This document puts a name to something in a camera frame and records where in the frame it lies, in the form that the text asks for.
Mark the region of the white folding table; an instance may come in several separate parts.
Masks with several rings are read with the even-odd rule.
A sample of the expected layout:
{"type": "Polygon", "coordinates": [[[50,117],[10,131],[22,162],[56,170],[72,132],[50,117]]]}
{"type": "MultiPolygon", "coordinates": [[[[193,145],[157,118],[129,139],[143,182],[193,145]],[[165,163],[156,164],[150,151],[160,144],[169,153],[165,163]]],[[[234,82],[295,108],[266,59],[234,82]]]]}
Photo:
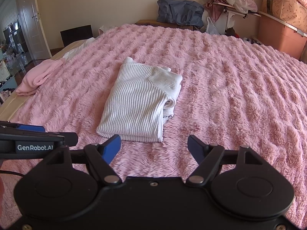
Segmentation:
{"type": "Polygon", "coordinates": [[[227,29],[233,28],[237,17],[240,17],[241,19],[247,19],[251,16],[258,18],[261,17],[258,12],[248,11],[247,14],[241,13],[237,11],[234,6],[229,4],[213,2],[212,5],[218,7],[219,10],[222,11],[219,19],[214,23],[220,34],[225,34],[227,29]]]}

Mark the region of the patterned beige storage bag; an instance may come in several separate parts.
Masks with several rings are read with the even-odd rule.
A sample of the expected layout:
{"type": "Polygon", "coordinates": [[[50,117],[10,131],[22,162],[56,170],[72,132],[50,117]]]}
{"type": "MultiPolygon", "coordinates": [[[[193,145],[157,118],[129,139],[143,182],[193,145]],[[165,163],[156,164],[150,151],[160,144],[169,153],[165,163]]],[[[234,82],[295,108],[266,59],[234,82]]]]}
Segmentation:
{"type": "Polygon", "coordinates": [[[263,0],[261,11],[306,33],[306,8],[297,0],[263,0]]]}

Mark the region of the black bedside box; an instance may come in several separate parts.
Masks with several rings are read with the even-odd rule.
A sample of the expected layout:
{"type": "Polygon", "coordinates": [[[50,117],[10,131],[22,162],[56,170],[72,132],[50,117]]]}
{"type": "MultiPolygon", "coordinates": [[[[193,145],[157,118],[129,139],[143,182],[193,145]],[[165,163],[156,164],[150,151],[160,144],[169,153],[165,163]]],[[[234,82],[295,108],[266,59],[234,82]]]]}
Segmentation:
{"type": "Polygon", "coordinates": [[[78,40],[89,39],[93,37],[91,25],[79,26],[77,28],[72,28],[68,30],[63,30],[60,32],[63,45],[66,47],[69,44],[76,42],[78,40]]]}

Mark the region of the dark blue bag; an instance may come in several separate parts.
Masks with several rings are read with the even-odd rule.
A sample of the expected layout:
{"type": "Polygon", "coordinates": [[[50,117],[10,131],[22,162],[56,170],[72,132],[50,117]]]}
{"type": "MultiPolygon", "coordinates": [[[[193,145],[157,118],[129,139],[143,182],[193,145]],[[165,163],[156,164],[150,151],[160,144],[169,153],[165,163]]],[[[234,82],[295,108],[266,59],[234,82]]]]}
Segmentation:
{"type": "Polygon", "coordinates": [[[202,28],[204,6],[191,0],[158,0],[158,22],[202,28]]]}

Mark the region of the white door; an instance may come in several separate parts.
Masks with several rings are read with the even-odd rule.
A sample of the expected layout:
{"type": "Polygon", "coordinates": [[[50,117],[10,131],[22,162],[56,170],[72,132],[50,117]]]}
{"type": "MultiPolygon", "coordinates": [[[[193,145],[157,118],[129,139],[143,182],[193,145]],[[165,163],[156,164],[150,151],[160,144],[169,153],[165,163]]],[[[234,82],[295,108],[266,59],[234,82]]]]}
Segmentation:
{"type": "Polygon", "coordinates": [[[34,60],[49,59],[51,52],[43,30],[37,0],[17,0],[17,8],[31,57],[34,60]]]}

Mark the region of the white knitted sweater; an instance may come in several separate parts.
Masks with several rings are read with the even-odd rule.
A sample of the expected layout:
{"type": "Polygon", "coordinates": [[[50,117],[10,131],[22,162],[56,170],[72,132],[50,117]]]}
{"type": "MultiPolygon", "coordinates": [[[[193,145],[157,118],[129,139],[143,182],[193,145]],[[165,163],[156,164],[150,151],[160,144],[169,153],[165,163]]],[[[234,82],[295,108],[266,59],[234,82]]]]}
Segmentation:
{"type": "Polygon", "coordinates": [[[97,134],[162,142],[163,127],[174,115],[182,80],[169,67],[145,65],[127,57],[105,103],[97,134]]]}

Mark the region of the pink clothes on table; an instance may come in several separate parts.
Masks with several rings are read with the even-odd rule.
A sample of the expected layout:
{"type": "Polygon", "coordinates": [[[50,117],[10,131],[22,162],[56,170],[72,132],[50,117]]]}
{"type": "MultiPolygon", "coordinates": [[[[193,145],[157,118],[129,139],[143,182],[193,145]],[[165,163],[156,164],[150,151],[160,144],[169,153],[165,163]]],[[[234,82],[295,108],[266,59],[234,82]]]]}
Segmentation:
{"type": "Polygon", "coordinates": [[[217,22],[224,9],[220,5],[214,3],[228,4],[226,0],[207,0],[204,4],[205,10],[208,12],[211,20],[217,22]]]}

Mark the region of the folded pink garment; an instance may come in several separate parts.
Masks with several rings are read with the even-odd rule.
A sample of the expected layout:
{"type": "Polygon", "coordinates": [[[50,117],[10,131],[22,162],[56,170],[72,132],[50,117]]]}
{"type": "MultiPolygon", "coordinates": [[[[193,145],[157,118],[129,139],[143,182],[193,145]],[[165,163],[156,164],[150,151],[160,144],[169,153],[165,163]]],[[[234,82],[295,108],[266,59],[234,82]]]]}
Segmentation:
{"type": "Polygon", "coordinates": [[[22,79],[21,84],[17,87],[16,93],[18,96],[30,96],[36,93],[36,90],[49,77],[65,63],[65,58],[58,60],[44,60],[39,65],[30,69],[22,79]]]}

